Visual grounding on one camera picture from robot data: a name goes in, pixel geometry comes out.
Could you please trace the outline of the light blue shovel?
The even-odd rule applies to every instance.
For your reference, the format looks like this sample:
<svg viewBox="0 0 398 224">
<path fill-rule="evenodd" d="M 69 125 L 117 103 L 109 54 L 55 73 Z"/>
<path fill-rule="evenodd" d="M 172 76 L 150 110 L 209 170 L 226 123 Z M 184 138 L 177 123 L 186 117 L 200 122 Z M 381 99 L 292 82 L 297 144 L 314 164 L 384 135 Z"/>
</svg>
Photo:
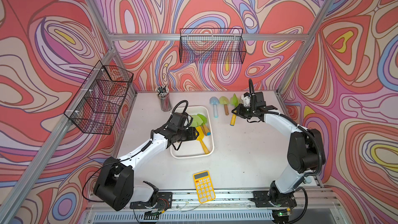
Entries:
<svg viewBox="0 0 398 224">
<path fill-rule="evenodd" d="M 215 96 L 212 96 L 209 102 L 213 106 L 214 117 L 218 118 L 218 105 L 220 104 L 219 99 Z"/>
</svg>

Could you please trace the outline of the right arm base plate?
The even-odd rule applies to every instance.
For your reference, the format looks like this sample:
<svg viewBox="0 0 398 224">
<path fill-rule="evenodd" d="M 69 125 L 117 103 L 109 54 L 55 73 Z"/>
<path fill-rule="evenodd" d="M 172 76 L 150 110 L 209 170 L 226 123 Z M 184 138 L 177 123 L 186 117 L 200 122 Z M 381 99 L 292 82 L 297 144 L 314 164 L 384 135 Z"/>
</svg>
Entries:
<svg viewBox="0 0 398 224">
<path fill-rule="evenodd" d="M 254 191 L 253 197 L 249 200 L 254 202 L 256 207 L 294 208 L 297 206 L 292 192 L 282 194 L 273 188 L 270 191 Z"/>
</svg>

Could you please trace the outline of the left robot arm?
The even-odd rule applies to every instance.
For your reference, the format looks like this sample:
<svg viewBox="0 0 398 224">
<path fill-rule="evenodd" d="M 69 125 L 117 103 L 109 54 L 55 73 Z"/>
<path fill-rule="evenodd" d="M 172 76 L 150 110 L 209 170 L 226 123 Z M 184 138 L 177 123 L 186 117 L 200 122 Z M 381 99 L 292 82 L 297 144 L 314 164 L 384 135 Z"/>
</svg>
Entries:
<svg viewBox="0 0 398 224">
<path fill-rule="evenodd" d="M 152 130 L 150 139 L 137 149 L 118 159 L 106 159 L 94 186 L 94 195 L 116 211 L 131 202 L 156 205 L 158 188 L 148 181 L 137 181 L 135 170 L 175 143 L 196 140 L 199 133 L 188 119 L 187 113 L 172 113 L 169 120 Z"/>
</svg>

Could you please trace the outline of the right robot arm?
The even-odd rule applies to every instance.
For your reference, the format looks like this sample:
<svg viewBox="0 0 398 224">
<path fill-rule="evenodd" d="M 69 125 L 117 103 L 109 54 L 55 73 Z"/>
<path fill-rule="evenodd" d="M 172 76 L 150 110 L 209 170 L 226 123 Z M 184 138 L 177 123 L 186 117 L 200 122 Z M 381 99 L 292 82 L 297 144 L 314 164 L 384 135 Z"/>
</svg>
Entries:
<svg viewBox="0 0 398 224">
<path fill-rule="evenodd" d="M 294 206 L 294 192 L 310 176 L 320 174 L 325 164 L 322 136 L 316 129 L 308 129 L 282 114 L 276 107 L 267 105 L 262 92 L 246 92 L 241 96 L 242 103 L 232 113 L 251 123 L 258 118 L 273 126 L 289 139 L 287 151 L 288 165 L 281 176 L 271 183 L 266 201 L 271 206 Z"/>
</svg>

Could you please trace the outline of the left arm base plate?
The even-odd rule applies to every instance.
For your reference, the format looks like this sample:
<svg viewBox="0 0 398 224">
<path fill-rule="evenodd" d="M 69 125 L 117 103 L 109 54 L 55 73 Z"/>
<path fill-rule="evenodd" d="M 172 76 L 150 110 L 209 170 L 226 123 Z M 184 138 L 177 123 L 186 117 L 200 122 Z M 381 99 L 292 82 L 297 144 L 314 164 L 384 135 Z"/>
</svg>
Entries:
<svg viewBox="0 0 398 224">
<path fill-rule="evenodd" d="M 167 210 L 172 207 L 173 193 L 171 191 L 161 191 L 154 194 L 147 202 L 131 202 L 130 209 L 157 209 Z"/>
</svg>

